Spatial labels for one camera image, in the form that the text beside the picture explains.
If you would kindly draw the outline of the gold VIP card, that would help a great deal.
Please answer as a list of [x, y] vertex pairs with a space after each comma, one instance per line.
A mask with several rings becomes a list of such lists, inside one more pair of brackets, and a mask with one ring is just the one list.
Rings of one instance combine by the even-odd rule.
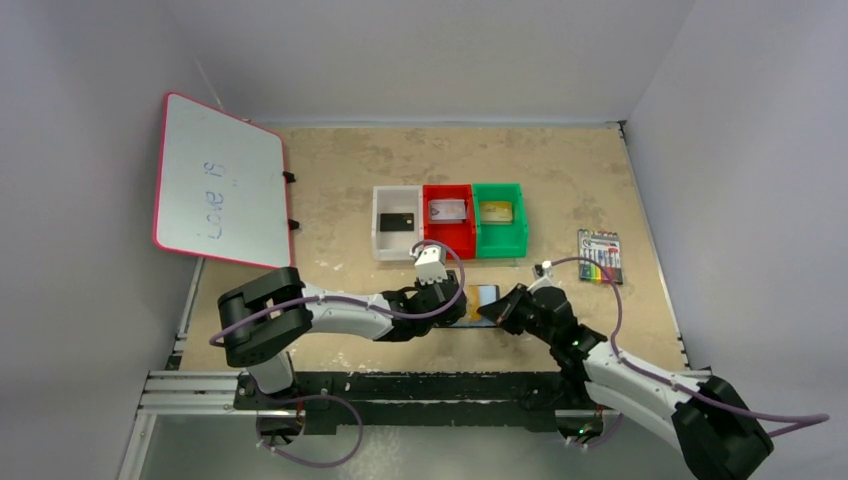
[[467, 322], [472, 326], [478, 326], [481, 322], [481, 315], [477, 309], [481, 305], [481, 286], [471, 285], [466, 291], [467, 298]]

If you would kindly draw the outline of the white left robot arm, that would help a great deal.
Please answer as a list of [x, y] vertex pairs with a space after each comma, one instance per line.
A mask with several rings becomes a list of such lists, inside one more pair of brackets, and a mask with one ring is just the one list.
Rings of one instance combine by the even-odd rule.
[[466, 313], [465, 271], [419, 274], [413, 285], [370, 296], [346, 295], [304, 282], [283, 267], [222, 294], [221, 329], [209, 343], [224, 350], [228, 366], [246, 370], [269, 395], [293, 389], [286, 349], [311, 333], [352, 335], [376, 342], [407, 342]]

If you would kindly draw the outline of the silver VIP card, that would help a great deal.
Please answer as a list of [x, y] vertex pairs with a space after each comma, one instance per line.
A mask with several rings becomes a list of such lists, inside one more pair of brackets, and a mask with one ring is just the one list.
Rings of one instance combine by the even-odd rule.
[[428, 202], [429, 220], [432, 223], [461, 223], [467, 220], [467, 207], [463, 199], [433, 199]]

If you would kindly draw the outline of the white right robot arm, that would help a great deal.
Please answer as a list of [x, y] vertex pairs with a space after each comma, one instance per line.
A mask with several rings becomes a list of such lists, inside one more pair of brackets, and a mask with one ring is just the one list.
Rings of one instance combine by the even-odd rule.
[[577, 319], [558, 287], [519, 284], [477, 311], [510, 334], [547, 344], [565, 379], [665, 440], [698, 479], [747, 479], [774, 451], [727, 381], [671, 373], [616, 349]]

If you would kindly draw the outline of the black leather card holder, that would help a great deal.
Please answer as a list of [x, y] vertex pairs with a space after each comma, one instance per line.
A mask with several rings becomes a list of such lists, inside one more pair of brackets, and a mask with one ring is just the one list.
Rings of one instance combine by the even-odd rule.
[[495, 328], [493, 320], [478, 312], [481, 306], [489, 305], [500, 299], [500, 288], [494, 284], [472, 284], [464, 290], [467, 304], [466, 315], [450, 328]]

